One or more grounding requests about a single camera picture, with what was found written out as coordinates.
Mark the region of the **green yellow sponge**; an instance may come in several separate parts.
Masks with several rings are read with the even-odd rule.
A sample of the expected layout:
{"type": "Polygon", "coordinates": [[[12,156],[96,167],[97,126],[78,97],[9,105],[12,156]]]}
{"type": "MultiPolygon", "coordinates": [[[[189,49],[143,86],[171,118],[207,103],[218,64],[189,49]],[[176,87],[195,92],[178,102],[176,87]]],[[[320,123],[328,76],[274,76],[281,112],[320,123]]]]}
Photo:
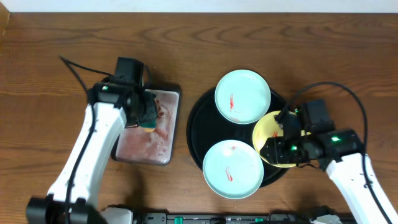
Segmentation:
{"type": "Polygon", "coordinates": [[[140,124],[140,127],[144,129],[145,132],[153,132],[156,129],[156,119],[151,119],[140,124]]]}

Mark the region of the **yellow plate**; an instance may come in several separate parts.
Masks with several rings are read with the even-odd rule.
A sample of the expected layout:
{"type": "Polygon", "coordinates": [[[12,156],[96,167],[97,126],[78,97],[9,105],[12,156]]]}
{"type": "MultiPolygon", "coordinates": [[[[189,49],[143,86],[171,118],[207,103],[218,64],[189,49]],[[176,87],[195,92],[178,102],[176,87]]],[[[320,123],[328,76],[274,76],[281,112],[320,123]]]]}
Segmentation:
{"type": "Polygon", "coordinates": [[[297,166],[297,164],[311,163],[311,159],[302,159],[300,162],[293,163],[282,163],[282,164],[271,164],[270,161],[261,155],[261,149],[265,146],[266,141],[269,138],[282,137],[284,135],[283,129],[279,126],[275,117],[281,112],[273,111],[264,115],[254,126],[252,132],[252,144],[254,149],[259,154],[260,158],[266,163],[278,168],[291,168],[297,166]]]}

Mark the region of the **mint green plate front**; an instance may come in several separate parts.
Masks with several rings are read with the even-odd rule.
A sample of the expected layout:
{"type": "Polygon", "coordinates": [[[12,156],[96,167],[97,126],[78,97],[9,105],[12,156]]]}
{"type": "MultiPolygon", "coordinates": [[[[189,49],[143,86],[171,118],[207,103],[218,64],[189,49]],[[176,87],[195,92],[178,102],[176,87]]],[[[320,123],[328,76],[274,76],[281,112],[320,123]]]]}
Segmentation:
{"type": "Polygon", "coordinates": [[[264,178],[259,154],[250,145],[237,140],[211,146],[205,154],[202,171],[212,191],[233,200],[252,195],[264,178]]]}

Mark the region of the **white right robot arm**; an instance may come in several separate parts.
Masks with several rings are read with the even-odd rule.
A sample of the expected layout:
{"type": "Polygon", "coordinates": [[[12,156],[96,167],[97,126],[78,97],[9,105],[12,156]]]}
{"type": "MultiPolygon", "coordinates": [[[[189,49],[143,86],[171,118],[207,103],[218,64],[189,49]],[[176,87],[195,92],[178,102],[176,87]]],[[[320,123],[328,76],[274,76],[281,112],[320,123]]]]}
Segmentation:
{"type": "Polygon", "coordinates": [[[397,223],[397,212],[374,173],[371,160],[352,129],[286,140],[268,138],[259,154],[271,165],[318,161],[343,195],[357,223],[397,223]]]}

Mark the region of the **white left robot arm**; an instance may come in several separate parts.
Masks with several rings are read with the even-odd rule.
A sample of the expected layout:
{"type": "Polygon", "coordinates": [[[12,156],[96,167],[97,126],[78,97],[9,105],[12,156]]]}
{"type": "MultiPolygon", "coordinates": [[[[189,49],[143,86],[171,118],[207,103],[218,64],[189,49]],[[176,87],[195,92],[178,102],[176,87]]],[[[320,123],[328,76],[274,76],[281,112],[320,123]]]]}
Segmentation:
{"type": "Polygon", "coordinates": [[[98,194],[113,147],[129,124],[147,113],[155,118],[155,96],[149,84],[95,83],[87,90],[83,126],[70,157],[44,198],[32,197],[25,214],[29,223],[116,223],[133,212],[119,208],[114,215],[98,211],[98,194]]]}

